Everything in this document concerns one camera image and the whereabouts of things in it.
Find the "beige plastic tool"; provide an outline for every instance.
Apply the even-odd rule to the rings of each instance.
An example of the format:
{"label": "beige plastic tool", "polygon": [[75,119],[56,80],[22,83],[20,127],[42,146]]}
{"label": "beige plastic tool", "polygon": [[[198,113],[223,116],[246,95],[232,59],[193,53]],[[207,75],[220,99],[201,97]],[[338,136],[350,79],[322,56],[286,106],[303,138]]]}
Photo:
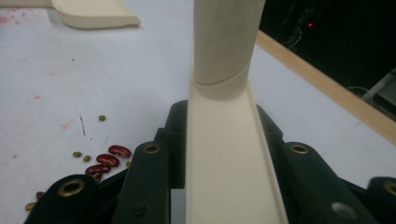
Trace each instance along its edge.
{"label": "beige plastic tool", "polygon": [[140,24],[122,0],[0,0],[0,7],[53,7],[64,24],[78,29]]}
{"label": "beige plastic tool", "polygon": [[248,68],[264,0],[195,0],[187,224],[288,223]]}

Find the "seed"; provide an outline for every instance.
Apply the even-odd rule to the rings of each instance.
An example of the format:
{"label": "seed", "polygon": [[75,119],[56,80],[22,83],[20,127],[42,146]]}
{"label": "seed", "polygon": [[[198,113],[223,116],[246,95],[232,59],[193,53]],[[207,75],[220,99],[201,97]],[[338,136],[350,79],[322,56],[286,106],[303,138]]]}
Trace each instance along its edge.
{"label": "seed", "polygon": [[37,200],[40,200],[42,197],[44,196],[44,192],[43,191],[39,191],[35,194],[35,198]]}
{"label": "seed", "polygon": [[32,209],[35,207],[35,203],[28,203],[25,205],[25,210],[26,211],[32,211]]}
{"label": "seed", "polygon": [[99,120],[100,120],[100,121],[105,121],[105,119],[106,119],[106,116],[105,116],[105,115],[99,116]]}
{"label": "seed", "polygon": [[96,157],[96,160],[100,163],[108,165],[109,167],[116,167],[120,165],[119,159],[108,154],[101,154]]}
{"label": "seed", "polygon": [[107,166],[106,164],[97,164],[88,167],[85,170],[86,175],[96,175],[96,174],[102,174],[102,173],[108,173],[110,172],[111,168]]}
{"label": "seed", "polygon": [[85,162],[90,161],[90,160],[91,160],[91,157],[90,157],[90,156],[85,156],[83,160],[84,160]]}
{"label": "seed", "polygon": [[128,148],[121,146],[111,146],[108,152],[123,158],[129,158],[132,155],[132,152]]}
{"label": "seed", "polygon": [[97,175],[94,175],[93,176],[95,179],[96,179],[96,181],[99,183],[99,181],[102,179],[102,174],[97,174]]}
{"label": "seed", "polygon": [[78,158],[81,156],[81,152],[73,152],[73,156]]}

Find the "thin black line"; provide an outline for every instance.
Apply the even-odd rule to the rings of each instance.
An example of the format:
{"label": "thin black line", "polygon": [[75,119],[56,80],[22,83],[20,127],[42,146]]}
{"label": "thin black line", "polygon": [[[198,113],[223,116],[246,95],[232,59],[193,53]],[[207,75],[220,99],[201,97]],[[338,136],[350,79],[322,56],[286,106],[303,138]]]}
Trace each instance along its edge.
{"label": "thin black line", "polygon": [[81,120],[82,133],[84,134],[84,136],[87,136],[87,135],[85,134],[84,120],[82,120],[82,116],[81,116],[81,115],[79,115],[79,119]]}

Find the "cream plastic scoop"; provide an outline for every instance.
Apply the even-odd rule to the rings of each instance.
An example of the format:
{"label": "cream plastic scoop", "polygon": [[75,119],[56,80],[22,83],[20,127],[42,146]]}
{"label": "cream plastic scoop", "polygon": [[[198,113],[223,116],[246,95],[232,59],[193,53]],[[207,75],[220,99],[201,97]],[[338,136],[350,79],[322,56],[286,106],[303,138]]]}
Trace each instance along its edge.
{"label": "cream plastic scoop", "polygon": [[64,24],[78,29],[140,24],[122,0],[0,0],[0,7],[53,7]]}

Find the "cream cylinder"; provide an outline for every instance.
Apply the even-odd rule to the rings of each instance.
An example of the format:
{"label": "cream cylinder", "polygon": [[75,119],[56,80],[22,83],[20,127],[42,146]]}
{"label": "cream cylinder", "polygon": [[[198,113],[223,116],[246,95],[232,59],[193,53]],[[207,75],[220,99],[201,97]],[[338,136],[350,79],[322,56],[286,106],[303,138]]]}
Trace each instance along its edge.
{"label": "cream cylinder", "polygon": [[197,90],[230,99],[246,86],[265,0],[195,0],[193,77]]}

